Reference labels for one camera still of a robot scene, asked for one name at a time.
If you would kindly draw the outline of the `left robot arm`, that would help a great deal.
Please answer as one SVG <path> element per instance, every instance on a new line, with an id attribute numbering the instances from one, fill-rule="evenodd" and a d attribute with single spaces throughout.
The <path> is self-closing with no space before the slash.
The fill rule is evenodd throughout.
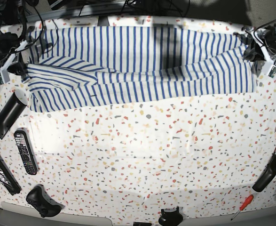
<path id="1" fill-rule="evenodd" d="M 276 72 L 276 19 L 258 27 L 244 28 L 248 45 L 243 57 L 250 62 L 264 61 L 266 73 L 272 77 Z"/>

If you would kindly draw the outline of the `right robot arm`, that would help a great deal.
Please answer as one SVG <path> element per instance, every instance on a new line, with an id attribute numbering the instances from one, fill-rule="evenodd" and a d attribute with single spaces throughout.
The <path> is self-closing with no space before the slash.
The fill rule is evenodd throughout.
<path id="1" fill-rule="evenodd" d="M 40 41 L 44 34 L 44 22 L 38 14 L 41 22 L 41 31 L 36 38 L 27 39 L 27 19 L 25 16 L 24 3 L 28 3 L 36 12 L 38 0 L 0 0 L 0 28 L 3 25 L 21 24 L 22 31 L 18 35 L 12 32 L 0 30 L 0 85 L 10 81 L 9 74 L 26 76 L 27 64 L 24 63 L 22 52 L 31 49 L 35 43 Z"/>

